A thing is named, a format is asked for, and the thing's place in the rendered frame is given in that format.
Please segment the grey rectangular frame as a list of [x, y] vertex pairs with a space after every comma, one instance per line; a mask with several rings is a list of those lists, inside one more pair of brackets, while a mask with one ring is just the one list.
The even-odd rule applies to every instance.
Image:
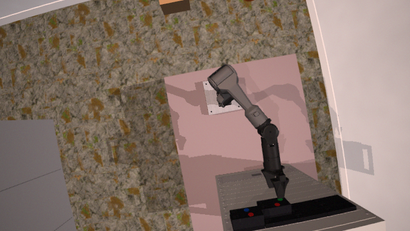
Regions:
[[289, 182], [280, 199], [264, 168], [215, 176], [224, 231], [386, 231], [384, 219], [290, 164], [282, 166]]

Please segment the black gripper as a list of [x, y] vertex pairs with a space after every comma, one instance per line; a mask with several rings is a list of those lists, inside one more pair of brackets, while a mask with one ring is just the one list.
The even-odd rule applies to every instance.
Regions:
[[280, 156], [276, 158], [263, 157], [263, 160], [264, 169], [261, 172], [265, 176], [268, 187], [275, 188], [277, 198], [284, 198], [289, 178], [283, 173], [285, 167], [280, 163]]

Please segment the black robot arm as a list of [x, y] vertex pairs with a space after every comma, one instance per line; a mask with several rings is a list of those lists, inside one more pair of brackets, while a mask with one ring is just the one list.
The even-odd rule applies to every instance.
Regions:
[[[219, 70], [219, 72], [218, 72]], [[219, 107], [231, 105], [235, 100], [244, 110], [244, 115], [257, 129], [261, 137], [262, 154], [265, 158], [279, 157], [278, 135], [279, 130], [276, 125], [271, 124], [270, 118], [263, 113], [257, 106], [253, 105], [246, 94], [243, 92], [238, 82], [238, 75], [235, 69], [224, 64], [207, 79], [210, 85], [217, 92], [217, 102]]]

